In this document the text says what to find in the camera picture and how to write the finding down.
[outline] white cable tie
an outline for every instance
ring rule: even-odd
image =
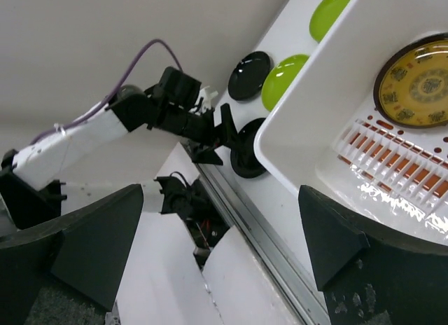
[[[61,125],[59,123],[55,123],[54,127],[57,132],[60,132],[62,134],[62,136],[64,136],[64,137],[67,136],[67,133],[66,133],[63,125]]]

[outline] black plate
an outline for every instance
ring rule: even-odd
[[[238,137],[244,146],[244,151],[232,150],[230,152],[230,164],[232,169],[242,178],[256,178],[266,172],[266,169],[258,162],[253,152],[253,141],[258,129],[264,122],[264,118],[257,118],[247,123],[240,132]]]
[[[235,67],[229,79],[229,95],[236,101],[253,99],[271,71],[271,58],[264,52],[247,55]]]

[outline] white wall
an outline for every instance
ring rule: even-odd
[[[219,91],[286,0],[0,0],[0,154],[87,111],[147,41],[166,40],[188,74]],[[129,82],[148,87],[173,64],[160,46]],[[176,138],[139,130],[63,176],[151,178]]]

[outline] white shelf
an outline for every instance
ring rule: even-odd
[[[253,50],[262,50],[269,54],[274,65],[291,55],[311,55],[318,43],[309,34],[309,21],[312,13],[321,1],[290,0],[261,42]],[[225,103],[230,104],[238,130],[255,118],[267,117],[269,115],[269,112],[263,107],[261,97],[245,104],[234,101],[226,92],[221,97],[218,105]],[[216,116],[221,116],[219,111],[216,112]],[[314,283],[311,276],[312,266],[300,218],[298,198],[288,192],[270,174],[265,174],[255,179],[238,177],[230,166],[230,150],[228,148],[220,148],[217,152],[224,161],[224,166],[219,167],[223,176],[233,188],[241,188],[250,197],[295,254],[297,260],[310,273],[310,281]]]

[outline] gray carpet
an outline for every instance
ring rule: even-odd
[[[104,325],[106,313],[57,282],[39,292],[25,325]]]

